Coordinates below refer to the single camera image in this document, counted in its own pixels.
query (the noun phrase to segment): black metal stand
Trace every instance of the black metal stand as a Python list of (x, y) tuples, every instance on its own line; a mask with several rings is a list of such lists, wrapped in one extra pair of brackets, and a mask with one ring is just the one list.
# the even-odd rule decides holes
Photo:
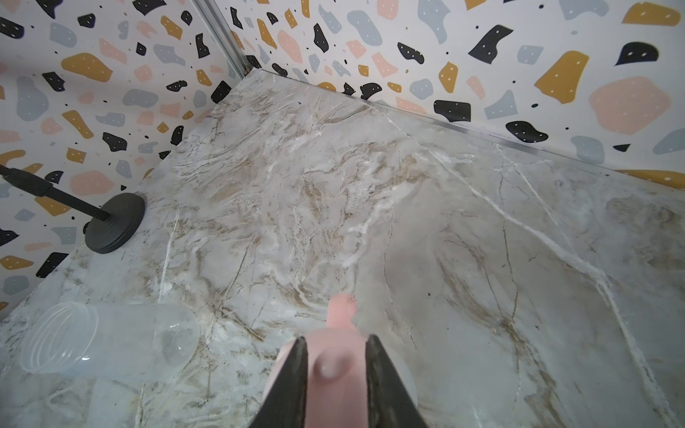
[(134, 193), (120, 193), (98, 208), (27, 171), (0, 165), (0, 175), (16, 188), (92, 216), (86, 229), (86, 245), (96, 253), (111, 253), (124, 245), (136, 233), (145, 215), (145, 200)]

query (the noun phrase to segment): marble shower floor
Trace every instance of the marble shower floor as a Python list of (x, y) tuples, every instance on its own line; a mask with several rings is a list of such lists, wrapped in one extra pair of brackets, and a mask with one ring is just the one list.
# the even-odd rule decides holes
[[(140, 185), (123, 248), (81, 245), (0, 323), (0, 425), (245, 427), (347, 291), (433, 427), (683, 426), (682, 192), (515, 147), (252, 72)], [(181, 302), (200, 345), (166, 383), (24, 373), (69, 300)]]

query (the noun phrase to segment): black round base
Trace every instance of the black round base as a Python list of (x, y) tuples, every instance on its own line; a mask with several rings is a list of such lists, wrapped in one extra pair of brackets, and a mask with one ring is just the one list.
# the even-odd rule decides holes
[(102, 205), (106, 221), (94, 218), (86, 229), (86, 245), (96, 253), (111, 253), (128, 241), (145, 215), (145, 200), (134, 193), (120, 193)]

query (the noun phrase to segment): terrazzo pattern wall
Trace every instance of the terrazzo pattern wall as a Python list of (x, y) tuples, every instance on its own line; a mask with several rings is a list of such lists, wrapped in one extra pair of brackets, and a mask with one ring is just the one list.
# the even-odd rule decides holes
[(685, 188), (678, 0), (216, 2), (254, 67)]
[[(0, 3), (0, 164), (93, 205), (134, 188), (239, 81), (189, 0)], [(88, 220), (0, 179), (0, 319)]]

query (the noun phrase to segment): clear plastic bottle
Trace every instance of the clear plastic bottle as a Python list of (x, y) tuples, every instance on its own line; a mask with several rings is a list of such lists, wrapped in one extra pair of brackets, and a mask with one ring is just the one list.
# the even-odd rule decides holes
[(162, 381), (185, 367), (198, 339), (197, 319), (184, 306), (65, 302), (24, 337), (21, 366), (30, 373)]

